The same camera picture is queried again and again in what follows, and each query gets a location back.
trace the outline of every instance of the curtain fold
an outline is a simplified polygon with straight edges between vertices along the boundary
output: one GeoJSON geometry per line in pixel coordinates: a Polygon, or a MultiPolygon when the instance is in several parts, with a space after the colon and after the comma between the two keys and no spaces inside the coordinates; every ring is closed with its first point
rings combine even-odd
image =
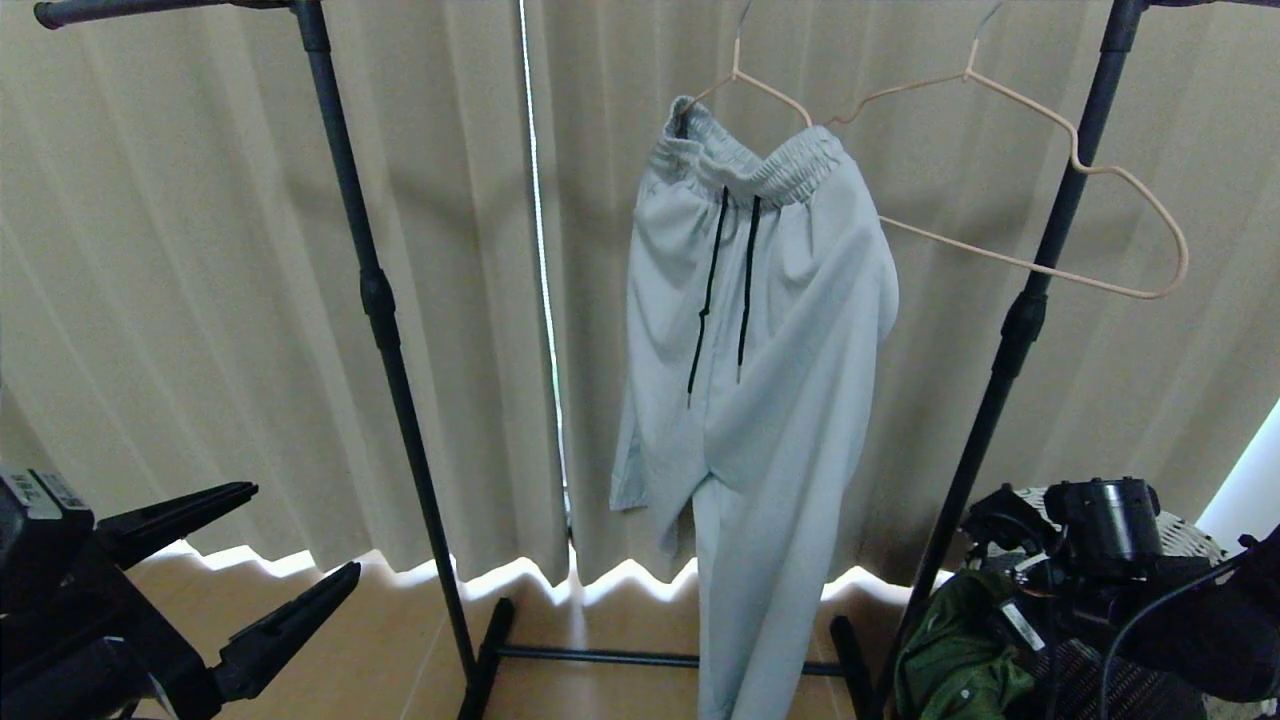
{"type": "MultiPolygon", "coordinates": [[[[325,10],[458,574],[564,577],[515,8],[325,10]]],[[[4,413],[100,515],[248,479],[197,547],[430,559],[291,13],[0,35],[4,413]]]]}
{"type": "MultiPolygon", "coordinates": [[[[730,68],[740,4],[531,0],[550,293],[579,569],[623,557],[659,578],[643,512],[608,511],[626,375],[622,332],[636,181],[673,96],[730,68]]],[[[959,72],[989,4],[755,3],[742,68],[814,120],[856,97],[959,72]]],[[[1076,118],[1110,3],[1010,3],[978,68],[1076,118]]],[[[1146,13],[1098,160],[1148,181],[1192,243],[1187,283],[1142,302],[1055,282],[1048,322],[1006,406],[974,497],[1094,475],[1149,479],[1194,518],[1280,395],[1280,13],[1146,13]]],[[[767,154],[801,127],[742,85],[709,100],[767,154]]],[[[1034,255],[1066,161],[1056,127],[961,83],[867,108],[837,135],[887,217],[983,247],[1034,255]]],[[[887,228],[901,309],[881,350],[872,429],[845,495],[832,575],[861,564],[910,571],[986,386],[1005,310],[1025,273],[887,228]]],[[[1093,179],[1061,265],[1144,287],[1172,273],[1158,218],[1114,179],[1093,179]]]]}

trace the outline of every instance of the tiled floor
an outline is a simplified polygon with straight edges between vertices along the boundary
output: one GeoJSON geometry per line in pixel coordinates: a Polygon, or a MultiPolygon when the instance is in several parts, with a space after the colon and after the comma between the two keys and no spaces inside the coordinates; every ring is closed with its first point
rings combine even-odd
{"type": "MultiPolygon", "coordinates": [[[[192,556],[156,560],[131,574],[210,665],[228,635],[319,578],[315,570],[275,578],[253,561],[214,571],[192,556]]],[[[692,582],[669,603],[625,582],[585,605],[577,591],[554,603],[536,582],[521,577],[467,602],[475,643],[503,596],[516,602],[512,639],[517,642],[698,651],[692,582]]],[[[856,587],[823,605],[810,659],[835,660],[826,628],[837,612],[851,614],[859,637],[873,643],[869,652],[878,662],[897,609],[856,587]]],[[[438,580],[404,583],[385,566],[370,564],[355,593],[275,682],[257,700],[229,705],[220,717],[444,719],[457,715],[462,691],[438,580]]],[[[486,717],[692,719],[696,694],[694,670],[507,659],[486,717]]],[[[806,676],[790,717],[849,719],[852,708],[840,680],[806,676]]]]}

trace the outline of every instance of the green garment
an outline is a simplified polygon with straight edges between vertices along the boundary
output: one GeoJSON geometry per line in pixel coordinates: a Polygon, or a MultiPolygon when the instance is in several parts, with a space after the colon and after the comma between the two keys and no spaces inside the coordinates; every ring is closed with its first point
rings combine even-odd
{"type": "Polygon", "coordinates": [[[1016,648],[986,618],[1014,593],[1007,577],[961,570],[933,598],[897,659],[893,694],[901,720],[1002,720],[1036,680],[1014,664],[1016,648]]]}

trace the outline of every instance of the black metal clothing rack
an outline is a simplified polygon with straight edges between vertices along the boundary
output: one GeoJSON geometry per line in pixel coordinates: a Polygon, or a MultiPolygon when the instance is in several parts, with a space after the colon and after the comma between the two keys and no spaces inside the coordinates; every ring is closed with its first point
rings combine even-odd
{"type": "MultiPolygon", "coordinates": [[[[1120,73],[1125,56],[1133,47],[1138,22],[1148,4],[1193,5],[1210,0],[1112,0],[1111,14],[1102,37],[1101,58],[1093,76],[1084,113],[1079,124],[1079,155],[1085,164],[1093,161],[1107,114],[1115,100],[1120,73]]],[[[1251,4],[1274,5],[1280,0],[1236,0],[1251,4]]],[[[484,716],[489,694],[503,657],[531,660],[567,660],[576,662],[612,662],[625,665],[652,665],[666,667],[698,667],[698,656],[632,652],[614,650],[571,650],[562,647],[530,646],[508,642],[515,623],[516,606],[508,598],[502,598],[494,607],[479,653],[472,650],[471,634],[466,616],[462,612],[462,600],[457,579],[449,561],[448,538],[440,519],[435,488],[431,480],[426,451],[419,429],[417,413],[410,389],[404,357],[401,352],[399,329],[396,323],[396,300],[390,283],[378,261],[369,214],[365,209],[364,193],[360,188],[360,176],[352,154],[351,137],[338,92],[337,76],[330,55],[329,35],[325,28],[324,12],[316,0],[61,0],[58,3],[37,3],[37,20],[50,29],[67,24],[209,5],[232,4],[253,9],[288,8],[297,15],[302,45],[311,64],[320,113],[324,118],[329,150],[333,155],[338,187],[342,192],[347,222],[360,265],[360,296],[369,315],[374,341],[383,357],[387,383],[396,407],[404,451],[408,455],[413,486],[417,489],[422,519],[426,524],[431,552],[436,559],[440,577],[440,589],[444,592],[449,626],[457,644],[458,657],[466,678],[466,694],[458,711],[460,720],[477,720],[484,716]]],[[[1062,174],[1053,209],[1041,238],[1036,261],[1044,266],[1055,266],[1061,255],[1066,236],[1071,228],[1075,210],[1084,192],[1085,176],[1070,165],[1062,174]]],[[[854,626],[846,616],[837,616],[831,624],[831,634],[838,655],[838,662],[806,662],[804,673],[809,675],[840,676],[845,679],[854,707],[860,720],[879,720],[884,702],[888,700],[895,660],[908,632],[913,628],[920,611],[928,601],[933,582],[942,565],[946,551],[959,527],[961,515],[973,491],[982,460],[991,445],[996,424],[1004,409],[1005,400],[1014,380],[1021,370],[1032,343],[1044,323],[1047,290],[1050,277],[1032,272],[1027,284],[1014,300],[1001,328],[1001,341],[992,364],[991,380],[978,407],[977,418],[960,462],[956,466],[951,487],[942,503],[937,523],[929,537],[928,546],[915,574],[910,601],[902,615],[893,638],[888,657],[879,673],[878,683],[872,684],[870,669],[858,643],[854,626]]]]}

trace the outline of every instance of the sweatpants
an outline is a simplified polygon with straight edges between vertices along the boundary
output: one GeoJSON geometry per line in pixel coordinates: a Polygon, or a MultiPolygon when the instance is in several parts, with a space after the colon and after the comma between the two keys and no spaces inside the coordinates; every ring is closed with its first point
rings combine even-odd
{"type": "Polygon", "coordinates": [[[870,414],[897,273],[827,128],[768,158],[680,97],[636,201],[611,506],[676,550],[690,501],[700,720],[781,720],[870,414]]]}

